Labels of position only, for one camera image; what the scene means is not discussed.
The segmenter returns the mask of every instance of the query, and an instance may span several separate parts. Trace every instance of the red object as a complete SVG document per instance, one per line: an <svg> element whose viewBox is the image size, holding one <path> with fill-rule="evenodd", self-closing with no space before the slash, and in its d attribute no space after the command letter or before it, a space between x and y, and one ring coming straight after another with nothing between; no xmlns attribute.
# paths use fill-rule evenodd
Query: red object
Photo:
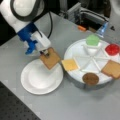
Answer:
<svg viewBox="0 0 120 120"><path fill-rule="evenodd" d="M116 44L110 44L105 48L105 51L108 53L108 55L114 56L120 52L120 48Z"/></svg>

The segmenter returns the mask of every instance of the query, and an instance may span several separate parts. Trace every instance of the white plate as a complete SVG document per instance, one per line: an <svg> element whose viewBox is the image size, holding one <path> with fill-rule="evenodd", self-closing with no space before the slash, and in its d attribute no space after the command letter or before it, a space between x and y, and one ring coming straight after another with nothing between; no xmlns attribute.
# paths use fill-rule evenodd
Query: white plate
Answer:
<svg viewBox="0 0 120 120"><path fill-rule="evenodd" d="M30 62L22 71L22 86L33 94L47 94L55 90L63 79L60 64L48 70L40 59Z"/></svg>
<svg viewBox="0 0 120 120"><path fill-rule="evenodd" d="M77 65L79 66L79 69L68 71L68 74L73 79L82 83L84 83L82 77L87 72L93 72L99 76L98 84L104 84L111 81L112 78L101 73L101 69L105 66L109 59L118 62L120 56L109 56L104 50L107 45L107 42L101 40L98 44L98 48L92 48L86 45L86 39L82 39L73 43L66 50L64 59L75 59Z"/></svg>

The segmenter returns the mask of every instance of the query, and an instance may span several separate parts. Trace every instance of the paper plate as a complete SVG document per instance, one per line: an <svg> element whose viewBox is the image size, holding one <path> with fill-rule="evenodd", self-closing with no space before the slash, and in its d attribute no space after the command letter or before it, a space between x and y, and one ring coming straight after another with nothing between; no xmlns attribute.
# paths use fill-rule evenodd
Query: paper plate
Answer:
<svg viewBox="0 0 120 120"><path fill-rule="evenodd" d="M55 90L63 79L60 64L48 70L40 59L30 62L22 71L22 86L33 94L47 94Z"/></svg>

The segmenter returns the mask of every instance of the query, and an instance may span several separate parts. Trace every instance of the held food item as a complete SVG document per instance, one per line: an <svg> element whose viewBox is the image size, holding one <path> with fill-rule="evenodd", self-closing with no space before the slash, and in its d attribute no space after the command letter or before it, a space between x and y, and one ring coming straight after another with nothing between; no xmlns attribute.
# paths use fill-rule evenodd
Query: held food item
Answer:
<svg viewBox="0 0 120 120"><path fill-rule="evenodd" d="M78 66L74 59L62 60L62 64L66 71L78 69Z"/></svg>
<svg viewBox="0 0 120 120"><path fill-rule="evenodd" d="M82 79L90 86L96 85L99 82L99 77L94 73L86 73Z"/></svg>
<svg viewBox="0 0 120 120"><path fill-rule="evenodd" d="M48 49L48 53L49 53L49 56L45 56L45 55L42 54L40 56L40 59L43 61L43 63L45 64L45 66L48 69L51 69L51 68L53 68L60 61L60 57L54 51L53 48L49 48Z"/></svg>
<svg viewBox="0 0 120 120"><path fill-rule="evenodd" d="M104 73L107 76L111 76L114 79L120 78L120 64L109 60L108 63L103 67L101 70L102 73Z"/></svg>
<svg viewBox="0 0 120 120"><path fill-rule="evenodd" d="M105 48L105 51L108 53L108 55L114 56L120 52L120 48L116 44L110 44Z"/></svg>

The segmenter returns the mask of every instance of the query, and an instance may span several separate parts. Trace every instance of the black cable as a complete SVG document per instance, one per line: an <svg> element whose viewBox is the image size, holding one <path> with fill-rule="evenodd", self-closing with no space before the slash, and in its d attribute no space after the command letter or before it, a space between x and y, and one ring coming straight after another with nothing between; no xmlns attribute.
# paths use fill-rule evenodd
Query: black cable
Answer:
<svg viewBox="0 0 120 120"><path fill-rule="evenodd" d="M99 15L99 14L96 14L96 13L94 13L94 12L87 11L87 10L81 10L80 12L83 12L83 13L84 13L84 12L86 12L86 13L91 13L91 14L93 14L93 15L96 15L96 16L98 16L98 17L104 19L104 21L108 22L108 20L105 19L105 17L103 17L103 16L101 16L101 15Z"/></svg>
<svg viewBox="0 0 120 120"><path fill-rule="evenodd" d="M50 33L49 33L49 35L48 35L48 38L50 38L50 36L51 36L51 34L52 34L52 31L53 31L53 20L52 20L52 16L51 16L50 11L49 11L48 13L49 13L49 16L50 16L50 22L51 22Z"/></svg>

